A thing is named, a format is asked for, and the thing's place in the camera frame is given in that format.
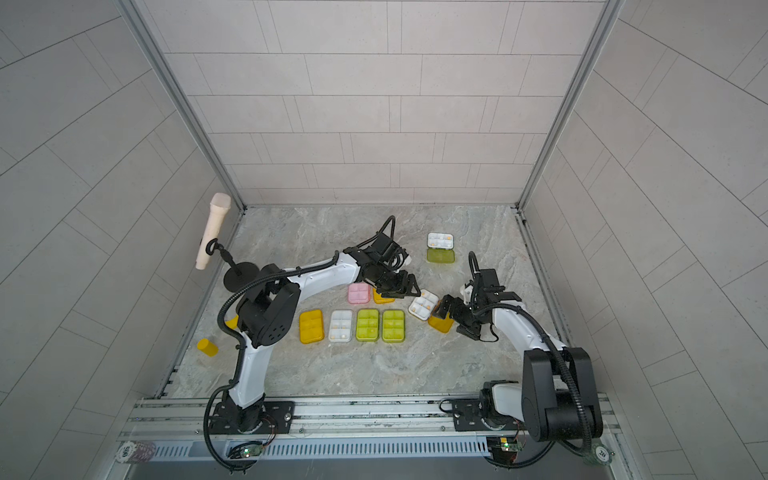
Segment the small yellow pillbox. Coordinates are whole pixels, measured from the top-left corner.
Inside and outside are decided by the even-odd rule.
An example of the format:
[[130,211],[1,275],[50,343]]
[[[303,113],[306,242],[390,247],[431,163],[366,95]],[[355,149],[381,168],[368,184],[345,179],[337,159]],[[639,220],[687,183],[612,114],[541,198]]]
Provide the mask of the small yellow pillbox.
[[383,296],[378,290],[373,289],[373,301],[377,305],[389,304],[395,301],[395,298]]

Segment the pink pillbox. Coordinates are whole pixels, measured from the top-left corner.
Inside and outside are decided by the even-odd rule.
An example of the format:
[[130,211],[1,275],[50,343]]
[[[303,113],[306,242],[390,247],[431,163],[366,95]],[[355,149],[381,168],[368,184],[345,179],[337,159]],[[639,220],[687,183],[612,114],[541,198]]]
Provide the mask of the pink pillbox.
[[352,305],[367,304],[372,297],[371,286],[367,283],[353,283],[347,289],[347,301]]

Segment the clear white pillbox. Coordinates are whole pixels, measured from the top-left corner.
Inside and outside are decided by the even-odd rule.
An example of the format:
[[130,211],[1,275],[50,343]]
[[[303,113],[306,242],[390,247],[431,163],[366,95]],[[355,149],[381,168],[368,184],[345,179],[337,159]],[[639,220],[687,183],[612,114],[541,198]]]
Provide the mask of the clear white pillbox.
[[331,343],[348,343],[352,337],[352,310],[334,310],[331,313],[328,339]]

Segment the yellow six-slot pillbox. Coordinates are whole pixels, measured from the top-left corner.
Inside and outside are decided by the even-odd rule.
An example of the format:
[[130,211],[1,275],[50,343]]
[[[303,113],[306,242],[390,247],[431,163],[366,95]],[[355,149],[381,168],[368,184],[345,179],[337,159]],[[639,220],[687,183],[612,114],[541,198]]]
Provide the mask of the yellow six-slot pillbox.
[[299,340],[302,344],[320,342],[325,338],[323,312],[319,309],[299,315]]

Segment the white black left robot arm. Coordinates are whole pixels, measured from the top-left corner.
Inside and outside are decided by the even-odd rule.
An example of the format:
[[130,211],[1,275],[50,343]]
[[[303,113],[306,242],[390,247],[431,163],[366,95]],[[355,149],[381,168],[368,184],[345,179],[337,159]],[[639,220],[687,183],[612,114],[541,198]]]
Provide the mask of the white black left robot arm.
[[203,417],[206,434],[251,433],[266,421],[265,378],[272,349],[289,332],[301,301],[355,283],[365,283],[385,298],[421,295],[415,275],[404,269],[408,253],[381,231],[335,251],[328,260],[293,269],[237,263],[212,239],[204,254],[216,252],[229,265],[224,285],[232,293],[216,322],[237,341],[237,363],[233,378],[208,400]]

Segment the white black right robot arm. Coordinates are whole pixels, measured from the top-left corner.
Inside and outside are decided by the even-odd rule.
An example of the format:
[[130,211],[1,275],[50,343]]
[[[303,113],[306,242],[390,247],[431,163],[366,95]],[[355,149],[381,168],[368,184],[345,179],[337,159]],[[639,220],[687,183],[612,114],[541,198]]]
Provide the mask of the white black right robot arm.
[[484,330],[505,336],[522,355],[520,382],[488,382],[481,390],[480,418],[488,427],[517,420],[537,442],[557,442],[581,456],[591,450],[603,422],[589,355],[551,336],[495,270],[472,267],[461,296],[444,296],[434,313],[475,341]]

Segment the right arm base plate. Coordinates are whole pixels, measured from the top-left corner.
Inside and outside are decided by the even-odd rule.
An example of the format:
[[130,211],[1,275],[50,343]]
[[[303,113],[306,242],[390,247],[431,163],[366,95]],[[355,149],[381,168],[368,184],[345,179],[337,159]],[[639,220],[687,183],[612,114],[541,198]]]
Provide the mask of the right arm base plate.
[[497,411],[490,399],[450,399],[449,404],[448,413],[453,417],[455,430],[459,432],[515,432],[524,426],[520,419]]

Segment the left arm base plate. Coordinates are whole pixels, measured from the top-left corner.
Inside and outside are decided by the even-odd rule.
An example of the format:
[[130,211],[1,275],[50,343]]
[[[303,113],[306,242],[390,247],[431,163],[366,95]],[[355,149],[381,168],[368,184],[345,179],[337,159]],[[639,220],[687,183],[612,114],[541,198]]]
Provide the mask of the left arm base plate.
[[247,408],[222,401],[209,415],[208,429],[214,435],[288,434],[295,407],[292,401],[262,401]]

